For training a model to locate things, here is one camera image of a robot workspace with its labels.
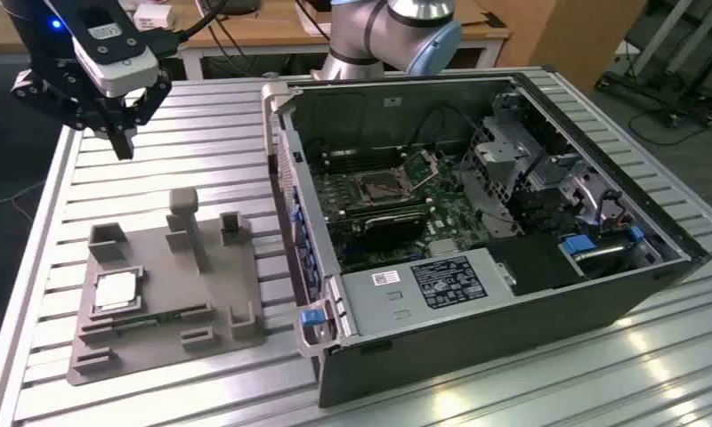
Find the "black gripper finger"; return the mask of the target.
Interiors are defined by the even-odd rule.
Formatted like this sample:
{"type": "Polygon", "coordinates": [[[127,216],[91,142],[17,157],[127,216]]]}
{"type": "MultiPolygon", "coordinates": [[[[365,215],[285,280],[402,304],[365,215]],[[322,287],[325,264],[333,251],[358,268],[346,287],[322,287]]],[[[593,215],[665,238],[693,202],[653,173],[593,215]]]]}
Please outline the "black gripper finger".
{"type": "Polygon", "coordinates": [[[158,78],[155,83],[145,88],[139,98],[122,109],[122,123],[117,136],[117,158],[131,159],[134,156],[133,137],[137,126],[145,125],[163,102],[171,89],[171,80],[158,78]]]}
{"type": "Polygon", "coordinates": [[[35,70],[17,74],[11,95],[47,117],[74,130],[89,128],[106,139],[119,160],[125,159],[125,106],[119,98],[106,98],[87,77],[65,72],[46,80],[35,70]]]}

